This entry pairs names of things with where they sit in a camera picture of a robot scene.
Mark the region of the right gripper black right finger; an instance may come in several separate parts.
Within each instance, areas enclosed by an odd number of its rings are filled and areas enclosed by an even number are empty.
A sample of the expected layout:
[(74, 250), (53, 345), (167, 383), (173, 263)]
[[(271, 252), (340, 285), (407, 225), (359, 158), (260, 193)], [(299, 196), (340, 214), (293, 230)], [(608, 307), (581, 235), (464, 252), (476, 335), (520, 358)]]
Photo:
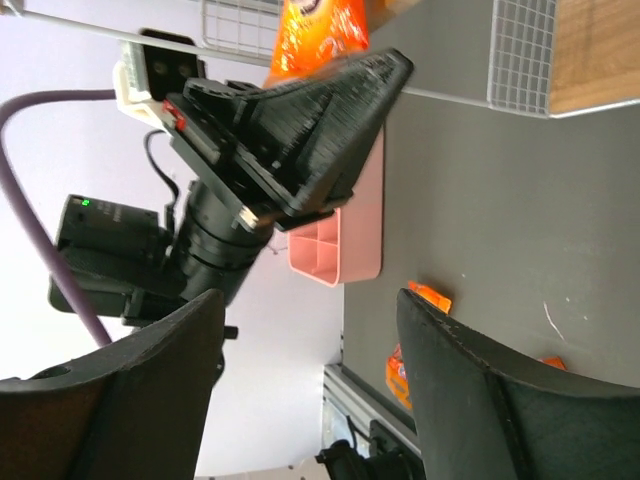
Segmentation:
[(396, 323), (427, 478), (638, 478), (638, 388), (546, 365), (408, 289)]

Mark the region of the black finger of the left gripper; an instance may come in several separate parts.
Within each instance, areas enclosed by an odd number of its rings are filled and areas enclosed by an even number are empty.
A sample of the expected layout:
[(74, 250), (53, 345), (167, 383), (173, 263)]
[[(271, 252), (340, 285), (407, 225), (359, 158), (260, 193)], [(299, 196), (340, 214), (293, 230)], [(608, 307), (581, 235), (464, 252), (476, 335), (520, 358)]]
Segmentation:
[(413, 70), (409, 58), (388, 48), (235, 94), (232, 131), (240, 165), (280, 210), (345, 204)]
[(340, 197), (329, 198), (316, 210), (306, 212), (304, 214), (296, 214), (294, 216), (282, 215), (276, 219), (274, 227), (280, 232), (288, 232), (321, 220), (325, 220), (333, 216), (338, 208), (345, 206), (352, 197), (353, 193), (348, 192), (347, 194)]

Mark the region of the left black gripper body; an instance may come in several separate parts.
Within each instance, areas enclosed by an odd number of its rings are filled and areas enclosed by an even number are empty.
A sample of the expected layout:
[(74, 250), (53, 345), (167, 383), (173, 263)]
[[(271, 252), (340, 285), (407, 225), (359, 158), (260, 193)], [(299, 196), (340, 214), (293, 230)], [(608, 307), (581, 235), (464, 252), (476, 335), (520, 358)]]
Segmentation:
[(278, 87), (206, 78), (189, 37), (168, 32), (142, 35), (142, 89), (159, 107), (160, 131), (197, 174), (220, 213), (214, 223), (270, 235), (277, 211), (270, 185), (251, 174), (250, 158), (273, 159), (275, 143), (258, 117)]

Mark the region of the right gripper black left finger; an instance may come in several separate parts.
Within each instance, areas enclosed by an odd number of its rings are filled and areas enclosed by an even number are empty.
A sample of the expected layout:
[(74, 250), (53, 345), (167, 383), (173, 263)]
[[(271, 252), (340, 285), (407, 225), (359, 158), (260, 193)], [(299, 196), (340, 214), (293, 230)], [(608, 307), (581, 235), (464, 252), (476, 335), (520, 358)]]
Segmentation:
[(208, 291), (90, 354), (2, 380), (2, 478), (193, 478), (224, 323)]

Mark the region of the orange razor pouch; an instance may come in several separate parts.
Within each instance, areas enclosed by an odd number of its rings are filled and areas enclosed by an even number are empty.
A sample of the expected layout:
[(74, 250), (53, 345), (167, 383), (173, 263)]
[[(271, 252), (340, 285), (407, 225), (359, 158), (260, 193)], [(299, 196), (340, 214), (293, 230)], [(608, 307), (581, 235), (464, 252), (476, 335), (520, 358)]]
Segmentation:
[(286, 1), (265, 85), (305, 77), (336, 57), (368, 47), (364, 1)]
[(411, 411), (412, 403), (400, 344), (396, 345), (393, 353), (387, 358), (385, 382), (396, 400)]

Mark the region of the orange Gillette razor box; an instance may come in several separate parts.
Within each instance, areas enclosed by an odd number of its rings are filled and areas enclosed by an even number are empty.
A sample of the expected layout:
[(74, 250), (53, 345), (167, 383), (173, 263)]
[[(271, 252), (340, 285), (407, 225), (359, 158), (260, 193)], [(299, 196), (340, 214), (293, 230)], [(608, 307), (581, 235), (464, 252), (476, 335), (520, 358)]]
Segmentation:
[(408, 288), (441, 312), (445, 314), (450, 313), (453, 304), (452, 300), (432, 287), (415, 281), (409, 281)]

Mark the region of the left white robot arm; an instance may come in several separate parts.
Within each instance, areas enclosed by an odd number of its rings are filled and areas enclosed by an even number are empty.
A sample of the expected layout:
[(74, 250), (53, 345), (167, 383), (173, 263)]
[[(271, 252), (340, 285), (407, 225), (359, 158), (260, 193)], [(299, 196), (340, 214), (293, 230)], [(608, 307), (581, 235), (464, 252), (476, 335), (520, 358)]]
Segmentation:
[(145, 327), (210, 289), (231, 302), (275, 232), (352, 199), (413, 70), (386, 48), (271, 87), (198, 76), (169, 90), (162, 130), (195, 174), (183, 217), (81, 195), (62, 211), (55, 246), (95, 312)]

